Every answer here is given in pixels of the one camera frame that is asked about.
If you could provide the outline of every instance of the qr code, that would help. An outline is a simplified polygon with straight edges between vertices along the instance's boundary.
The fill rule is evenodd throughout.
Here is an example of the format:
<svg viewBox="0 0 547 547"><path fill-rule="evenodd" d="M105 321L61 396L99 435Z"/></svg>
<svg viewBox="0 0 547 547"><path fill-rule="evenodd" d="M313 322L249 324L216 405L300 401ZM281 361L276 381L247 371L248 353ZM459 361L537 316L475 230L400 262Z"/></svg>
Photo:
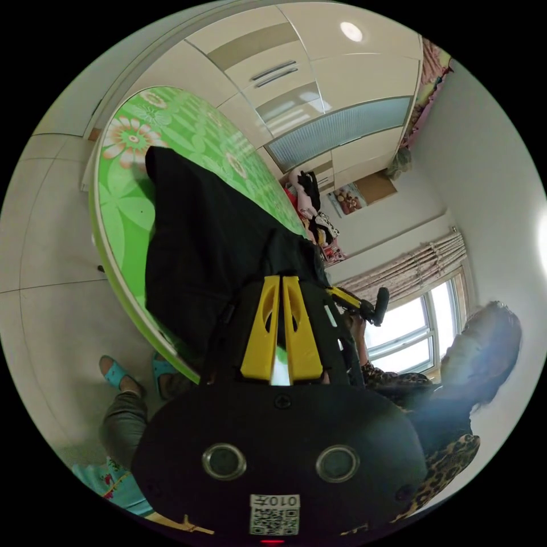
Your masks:
<svg viewBox="0 0 547 547"><path fill-rule="evenodd" d="M251 534L295 536L298 534L299 509L259 509L251 511Z"/></svg>

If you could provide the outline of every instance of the floral curtain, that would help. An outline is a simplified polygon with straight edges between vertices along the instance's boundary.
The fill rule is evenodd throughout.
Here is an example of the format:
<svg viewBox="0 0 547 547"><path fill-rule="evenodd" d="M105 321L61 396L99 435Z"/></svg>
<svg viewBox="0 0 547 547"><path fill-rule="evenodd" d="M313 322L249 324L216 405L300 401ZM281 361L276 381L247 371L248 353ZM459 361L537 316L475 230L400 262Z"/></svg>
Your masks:
<svg viewBox="0 0 547 547"><path fill-rule="evenodd" d="M384 264L339 283L360 299L376 301L380 287L387 287L390 302L427 292L436 281L458 269L467 257L461 233L453 232Z"/></svg>

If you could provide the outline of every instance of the window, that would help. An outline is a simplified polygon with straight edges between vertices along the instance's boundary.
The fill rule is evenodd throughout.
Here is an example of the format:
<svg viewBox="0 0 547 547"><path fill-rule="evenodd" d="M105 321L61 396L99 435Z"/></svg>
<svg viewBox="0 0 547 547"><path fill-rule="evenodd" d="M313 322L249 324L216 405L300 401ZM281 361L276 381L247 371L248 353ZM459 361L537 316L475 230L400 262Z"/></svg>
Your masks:
<svg viewBox="0 0 547 547"><path fill-rule="evenodd" d="M458 280L389 310L381 327L367 325L371 363L386 372L432 373L440 365L460 325Z"/></svg>
<svg viewBox="0 0 547 547"><path fill-rule="evenodd" d="M328 150L403 126L411 98L381 99L325 114L273 140L266 150L286 173Z"/></svg>

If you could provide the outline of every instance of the tiled floor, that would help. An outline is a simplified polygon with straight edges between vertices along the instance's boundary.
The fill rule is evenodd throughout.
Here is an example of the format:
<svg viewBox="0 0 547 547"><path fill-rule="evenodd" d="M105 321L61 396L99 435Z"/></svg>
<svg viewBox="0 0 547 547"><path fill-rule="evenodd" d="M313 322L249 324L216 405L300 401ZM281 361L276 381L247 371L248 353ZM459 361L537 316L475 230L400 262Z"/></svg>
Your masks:
<svg viewBox="0 0 547 547"><path fill-rule="evenodd" d="M65 461L103 463L97 428L115 390L102 354L142 380L159 406L152 349L97 270L80 180L93 143L33 136L0 213L0 340L36 426Z"/></svg>

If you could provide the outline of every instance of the leopard print shirt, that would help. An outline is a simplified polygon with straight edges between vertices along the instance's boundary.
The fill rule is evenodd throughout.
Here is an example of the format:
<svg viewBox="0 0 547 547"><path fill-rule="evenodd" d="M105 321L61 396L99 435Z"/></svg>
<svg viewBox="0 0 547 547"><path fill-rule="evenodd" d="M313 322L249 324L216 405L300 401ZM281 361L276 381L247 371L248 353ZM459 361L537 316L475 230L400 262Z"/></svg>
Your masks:
<svg viewBox="0 0 547 547"><path fill-rule="evenodd" d="M369 389L383 386L423 386L432 384L423 374L384 372L370 363L363 366L361 370L365 385ZM413 412L412 409L402 406L397 399L393 400L393 402L403 412ZM445 448L437 450L432 454L426 454L426 478L405 511L398 515L393 522L409 517L442 492L453 481L454 477L460 474L473 461L479 451L479 446L480 438L477 435L465 434L454 439Z"/></svg>

